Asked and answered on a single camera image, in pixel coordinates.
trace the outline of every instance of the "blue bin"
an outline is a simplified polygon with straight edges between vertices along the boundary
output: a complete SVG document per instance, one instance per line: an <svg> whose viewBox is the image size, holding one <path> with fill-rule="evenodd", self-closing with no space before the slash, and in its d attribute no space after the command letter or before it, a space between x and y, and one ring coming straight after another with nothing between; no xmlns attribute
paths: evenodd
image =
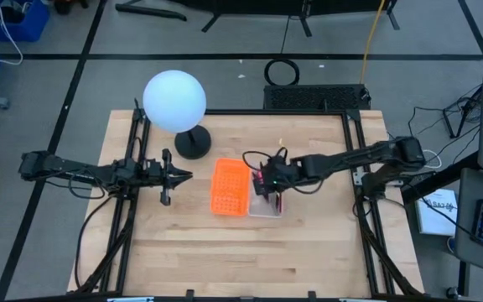
<svg viewBox="0 0 483 302"><path fill-rule="evenodd" d="M40 35L49 20L48 8L40 0L17 0L17 3L31 3L22 23L5 23L14 41L33 42L40 39ZM8 41L0 24L0 41Z"/></svg>

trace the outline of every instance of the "white paper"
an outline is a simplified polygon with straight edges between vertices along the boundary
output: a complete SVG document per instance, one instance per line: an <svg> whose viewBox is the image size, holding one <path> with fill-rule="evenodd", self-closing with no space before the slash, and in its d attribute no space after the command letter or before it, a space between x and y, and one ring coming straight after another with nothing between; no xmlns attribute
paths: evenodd
<svg viewBox="0 0 483 302"><path fill-rule="evenodd" d="M444 213L454 222L458 216L458 204L452 190L439 189L424 199L435 209ZM430 209L422 200L416 201L418 229L421 234L453 236L456 226L441 216L438 212Z"/></svg>

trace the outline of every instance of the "lamp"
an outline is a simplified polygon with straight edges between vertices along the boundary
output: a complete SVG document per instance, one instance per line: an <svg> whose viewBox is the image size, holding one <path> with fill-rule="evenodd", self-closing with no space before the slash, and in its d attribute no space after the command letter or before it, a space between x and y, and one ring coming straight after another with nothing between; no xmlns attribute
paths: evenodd
<svg viewBox="0 0 483 302"><path fill-rule="evenodd" d="M197 125L206 110L206 94L192 75L180 70L157 74L144 89L148 119L163 130L177 133L176 150L185 159L199 159L210 151L210 133Z"/></svg>

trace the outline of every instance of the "yellow cable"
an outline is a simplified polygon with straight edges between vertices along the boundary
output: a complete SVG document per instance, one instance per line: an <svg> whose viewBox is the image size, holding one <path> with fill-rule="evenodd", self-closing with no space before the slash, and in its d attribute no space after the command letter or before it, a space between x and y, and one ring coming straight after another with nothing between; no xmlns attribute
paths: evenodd
<svg viewBox="0 0 483 302"><path fill-rule="evenodd" d="M365 72L366 72L366 63L367 63L366 58L368 57L368 51L370 50L370 43L372 42L372 36L376 31L377 21L379 20L379 17L382 15L384 4L385 4L385 0L382 0L382 2L379 4L379 8L377 9L377 15L376 15L376 19L374 20L374 24L372 25L372 28L370 29L370 34L368 35L368 41L366 42L366 48L365 48L365 55L362 57L362 72L361 72L361 80L359 81L359 83L361 84L365 82Z"/></svg>

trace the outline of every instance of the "black cable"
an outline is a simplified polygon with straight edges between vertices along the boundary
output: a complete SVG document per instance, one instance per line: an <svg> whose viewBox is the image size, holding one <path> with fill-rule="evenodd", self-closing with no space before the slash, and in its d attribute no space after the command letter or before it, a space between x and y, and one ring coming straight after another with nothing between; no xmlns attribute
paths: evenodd
<svg viewBox="0 0 483 302"><path fill-rule="evenodd" d="M299 188L298 188L296 185L292 184L292 183L290 182L290 180L288 180L288 179L287 179L285 176L283 176L283 177L284 177L284 180L286 181L286 183L287 183L287 184L288 184L288 185L289 185L289 186L290 186L290 187L291 187L293 190L295 190L295 191L296 191L296 192L298 192L298 193L305 194L305 195L311 195L311 194L314 194L314 193L318 192L318 191L319 191L319 189L321 189L321 188L322 188L322 185L324 185L324 180L320 179L320 180L319 180L319 183L318 183L318 186L316 187L316 189L311 190L311 191L305 191L305 190L301 190L301 189L299 189Z"/></svg>
<svg viewBox="0 0 483 302"><path fill-rule="evenodd" d="M284 50L284 43L286 42L286 35L288 33L288 24L290 23L290 16L288 16L288 20L286 21L286 29L284 30L284 37L283 37L283 46L281 46L281 54Z"/></svg>
<svg viewBox="0 0 483 302"><path fill-rule="evenodd" d="M34 180L45 180L45 179L48 179L50 177L54 177L54 176L61 175L61 174L64 174L64 173L76 172L76 171L79 171L79 169L70 169L70 170L65 170L65 171L54 171L54 173L52 173L52 174L35 177Z"/></svg>
<svg viewBox="0 0 483 302"><path fill-rule="evenodd" d="M451 115L453 115L454 113L457 113L457 112L459 112L459 111L450 112L450 114L447 117L449 117L449 116L451 116ZM438 122L441 122L443 120L444 120L444 117L441 117L440 119L438 119L437 121L435 121L433 124L427 126L426 128L420 130L419 132L417 132L417 134L415 134L415 136L418 136L418 135L422 134L424 131L426 131L426 130L428 130L430 128L433 128L435 125L437 125Z"/></svg>
<svg viewBox="0 0 483 302"><path fill-rule="evenodd" d="M69 189L68 185L59 185L59 184L56 184L56 183L51 182L49 180L46 180L46 184L53 185L53 186L56 186L58 188ZM86 188L86 187L73 187L73 189L74 190L92 190L92 188Z"/></svg>
<svg viewBox="0 0 483 302"><path fill-rule="evenodd" d="M476 88L478 88L478 87L480 87L480 86L481 86L481 84L479 84L479 85L477 85L477 86L473 87L472 89L470 89L469 91L467 91L466 93L464 93L462 96L460 96L456 102L452 103L452 105L450 105L450 106L446 107L446 109L445 109L445 110L446 110L447 112L450 112L450 114L448 115L448 117L449 117L449 116L451 116L451 115L452 115L452 114L454 114L454 113L461 112L461 108L460 108L459 104L462 102L462 100L463 100L464 96L466 96L466 95L470 94L470 93L471 93L471 92L472 92L474 89L476 89ZM458 110L456 110L456 111L450 111L449 109L450 109L451 107L454 107L454 106L458 106ZM440 112L442 112L442 111L444 110L444 109L438 109L438 108L424 108L424 107L418 107L418 108L419 108L419 109L423 109L423 110L428 110L428 111L440 111ZM410 125L410 122L411 122L411 121L414 119L414 117L415 117L415 109L413 108L413 116L411 117L411 119L410 119L410 120L409 120L409 122L408 122L408 126L409 126L409 133L410 133L410 134L412 134L411 136L413 136L413 131L411 130L411 125ZM415 137L417 137L418 135L420 135L420 134L421 134L421 133L423 133L424 131L426 131L426 130L428 130L428 129L432 128L433 126L435 126L435 125L436 125L438 122L441 122L442 120L444 120L444 117L441 117L440 119L438 119L437 121L435 121L433 124L431 124L431 125L427 126L427 127L426 127L426 128L424 128L423 130L419 131L419 132L418 132L416 135L414 135L414 136L415 136Z"/></svg>
<svg viewBox="0 0 483 302"><path fill-rule="evenodd" d="M413 121L413 119L417 115L417 109L418 110L424 110L424 111L436 111L436 112L442 112L443 111L443 109L438 109L438 108L426 108L426 107L418 107L418 106L413 107L413 115L411 116L411 118L409 118L409 121L408 121L409 134L411 134L412 137L414 135L413 135L413 130L411 129L411 122Z"/></svg>
<svg viewBox="0 0 483 302"><path fill-rule="evenodd" d="M112 198L113 196L107 197L106 200L104 200L99 206L97 206L94 210L92 210L91 214L89 214L89 216L85 219L85 221L83 222L83 225L81 226L80 235L77 238L77 249L75 250L75 263L74 263L74 281L75 281L75 286L77 286L77 288L81 287L80 278L78 276L78 268L79 268L79 261L80 261L81 239L83 238L85 227L89 223L89 220L92 218L92 216L95 215Z"/></svg>
<svg viewBox="0 0 483 302"><path fill-rule="evenodd" d="M478 135L478 133L480 133L480 129L476 130L476 133L475 135L473 135L473 138L470 139L470 141L465 145L465 148L463 148L459 153L458 155L456 155L456 157L454 157L454 160L452 161L452 164L454 164L456 162L456 159L458 159L458 157L469 147L469 145L475 140L476 138L476 135Z"/></svg>
<svg viewBox="0 0 483 302"><path fill-rule="evenodd" d="M96 186L98 188L100 188L100 191L101 191L101 195L99 196L87 196L87 195L79 195L77 194L75 191L74 191L74 187L72 186L72 180L74 180L76 174L73 174L69 179L68 179L68 190L70 191L70 193L74 196L74 197L77 197L77 198L81 198L81 199L87 199L87 200L100 200L102 198L104 198L106 196L106 191L104 190L104 187L101 185L101 181L87 168L85 169L82 169L80 171L81 173L85 173L87 172L91 177L92 179L96 182Z"/></svg>
<svg viewBox="0 0 483 302"><path fill-rule="evenodd" d="M475 127L471 128L471 129L470 129L469 131L467 131L466 133L463 133L463 134L462 134L462 135L461 135L459 138L456 138L455 140L451 141L450 143L447 143L447 144L446 144L446 145L445 145L445 146L444 146L444 147L441 149L441 151L439 151L439 152L437 153L437 155L433 156L433 157L432 157L430 160L427 160L426 162L427 162L427 163L429 163L429 162L430 162L432 159L436 159L438 156L440 156L440 155L443 153L443 151L444 151L444 150L445 150L445 149L446 149L448 146L450 146L451 144L453 144L453 143L455 143L455 142L459 141L459 140L460 140L460 139L462 139L462 138L463 138L465 135L467 135L467 134L471 133L473 130L477 129L479 126L480 126L480 125L477 125L477 126L475 126Z"/></svg>
<svg viewBox="0 0 483 302"><path fill-rule="evenodd" d="M249 168L251 168L251 169L253 169L253 170L257 171L257 172L260 172L260 169L258 169L258 168L255 168L255 167L251 166L251 165L250 165L250 164L247 162L247 160L246 160L246 158L245 158L245 157L246 157L246 155L248 155L248 154L258 154L258 155L266 156L268 159L270 159L270 158L272 157L271 155L269 155L269 154L265 154L264 152L261 152L261 151L252 151L252 150L250 150L250 151L246 151L246 152L242 153L242 154L241 154L241 159L243 159L243 162L244 162L244 163L247 165L247 167L249 167Z"/></svg>
<svg viewBox="0 0 483 302"><path fill-rule="evenodd" d="M426 204L426 206L432 210L432 211L436 211L438 214L440 214L441 216L443 216L446 220L450 221L450 223L452 223L453 225L455 225L456 227L458 227L461 231L465 232L465 234L469 235L469 236L472 236L471 233L465 229L464 227L460 226L456 221L453 221L452 218L448 217L446 214L444 214L442 211L439 211L437 210L436 208L434 208L432 205L429 204L429 202L423 197L421 196L420 192L418 192L417 188L415 188L414 185L410 185L408 184L411 189L413 189L416 193L417 193L417 196L420 200L423 201L424 204Z"/></svg>
<svg viewBox="0 0 483 302"><path fill-rule="evenodd" d="M361 201L361 206L363 206L363 209L364 209L364 205L363 205L363 203L362 203L363 201L369 201L369 200L362 200L362 201ZM354 202L354 203L353 203L353 206L351 207L351 212L353 213L353 216L355 216L355 217L359 218L359 215L358 215L358 213L356 212L356 206L357 206L357 202L358 202L358 201L356 201L356 202ZM365 217L365 218L366 218L366 217L368 216L368 214L370 214L371 212L372 212L372 208L370 207L370 209L368 209L368 211L365 213L365 215L364 215L363 217Z"/></svg>
<svg viewBox="0 0 483 302"><path fill-rule="evenodd" d="M391 202L391 203L393 203L393 204L395 204L395 205L398 205L398 206L402 207L404 210L406 209L406 206L404 206L404 205L403 205L403 203L402 203L402 202L400 202L400 201L397 201L397 200L392 200L392 199L390 199L390 198L386 198L386 197L383 197L383 198L381 198L380 200L389 201L389 202Z"/></svg>

